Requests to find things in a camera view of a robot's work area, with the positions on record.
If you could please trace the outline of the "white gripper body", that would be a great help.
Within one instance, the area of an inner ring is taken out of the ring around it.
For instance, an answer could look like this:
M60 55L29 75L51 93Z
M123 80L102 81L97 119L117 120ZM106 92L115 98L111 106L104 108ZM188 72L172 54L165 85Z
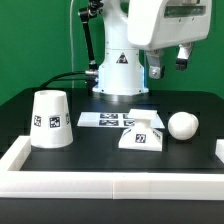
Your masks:
M130 0L128 41L155 50L203 40L211 11L212 0Z

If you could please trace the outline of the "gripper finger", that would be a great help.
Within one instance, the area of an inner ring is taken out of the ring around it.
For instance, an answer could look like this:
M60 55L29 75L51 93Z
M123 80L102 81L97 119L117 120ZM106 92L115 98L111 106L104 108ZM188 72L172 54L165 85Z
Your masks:
M175 68L180 71L187 69L188 61L193 51L193 43L184 43L179 45L179 52L175 62Z
M162 56L163 51L161 49L146 52L150 78L160 79L164 77L165 66L162 64Z

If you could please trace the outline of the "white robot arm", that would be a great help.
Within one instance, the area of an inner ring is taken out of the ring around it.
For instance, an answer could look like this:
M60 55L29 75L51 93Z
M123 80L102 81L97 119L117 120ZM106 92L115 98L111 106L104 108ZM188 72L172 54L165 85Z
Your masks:
M163 50L177 46L185 70L194 43L207 37L212 0L103 0L105 57L93 94L111 101L148 95L146 78L164 76Z

